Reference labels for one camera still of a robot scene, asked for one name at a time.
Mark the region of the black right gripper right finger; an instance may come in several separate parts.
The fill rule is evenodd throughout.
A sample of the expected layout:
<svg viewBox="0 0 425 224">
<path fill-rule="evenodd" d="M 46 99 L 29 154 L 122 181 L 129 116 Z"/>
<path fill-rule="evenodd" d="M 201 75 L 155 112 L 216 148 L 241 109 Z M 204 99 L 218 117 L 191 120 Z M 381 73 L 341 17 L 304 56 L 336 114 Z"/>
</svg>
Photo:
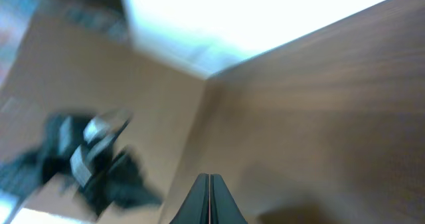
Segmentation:
<svg viewBox="0 0 425 224">
<path fill-rule="evenodd" d="M 209 215 L 211 224 L 247 224 L 219 174 L 210 175 Z"/>
</svg>

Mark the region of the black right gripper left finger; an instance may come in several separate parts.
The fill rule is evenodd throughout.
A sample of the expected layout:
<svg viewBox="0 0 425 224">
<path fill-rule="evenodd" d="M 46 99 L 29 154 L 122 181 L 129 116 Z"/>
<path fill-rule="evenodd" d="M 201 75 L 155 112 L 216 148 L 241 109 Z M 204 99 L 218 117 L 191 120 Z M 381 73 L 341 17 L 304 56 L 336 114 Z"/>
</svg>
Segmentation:
<svg viewBox="0 0 425 224">
<path fill-rule="evenodd" d="M 170 224 L 209 223 L 209 174 L 201 173 Z"/>
</svg>

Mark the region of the brown cardboard box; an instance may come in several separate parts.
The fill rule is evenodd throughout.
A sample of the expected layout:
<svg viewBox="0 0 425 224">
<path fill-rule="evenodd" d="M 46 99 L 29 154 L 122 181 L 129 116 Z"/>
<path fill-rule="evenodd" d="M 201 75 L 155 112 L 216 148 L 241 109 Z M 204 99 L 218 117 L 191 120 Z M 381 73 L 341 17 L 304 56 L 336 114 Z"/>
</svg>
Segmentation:
<svg viewBox="0 0 425 224">
<path fill-rule="evenodd" d="M 47 15 L 35 15 L 1 85 L 1 159 L 35 147 L 56 111 L 121 110 L 133 120 L 119 147 L 139 157 L 167 195 L 204 88 L 196 76 Z"/>
</svg>

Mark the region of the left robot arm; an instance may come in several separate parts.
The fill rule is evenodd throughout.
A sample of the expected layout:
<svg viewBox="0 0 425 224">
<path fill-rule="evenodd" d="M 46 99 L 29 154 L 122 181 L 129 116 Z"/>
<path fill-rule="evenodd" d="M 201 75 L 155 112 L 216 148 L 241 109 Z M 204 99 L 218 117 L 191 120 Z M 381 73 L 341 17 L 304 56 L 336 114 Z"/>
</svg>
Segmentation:
<svg viewBox="0 0 425 224">
<path fill-rule="evenodd" d="M 160 206 L 163 200 L 145 184 L 134 153 L 114 151 L 132 118 L 127 110 L 51 114 L 41 144 L 1 164 L 1 191 L 24 201 L 61 175 L 65 188 L 77 185 L 77 195 L 95 218 L 110 205 L 121 210 Z"/>
</svg>

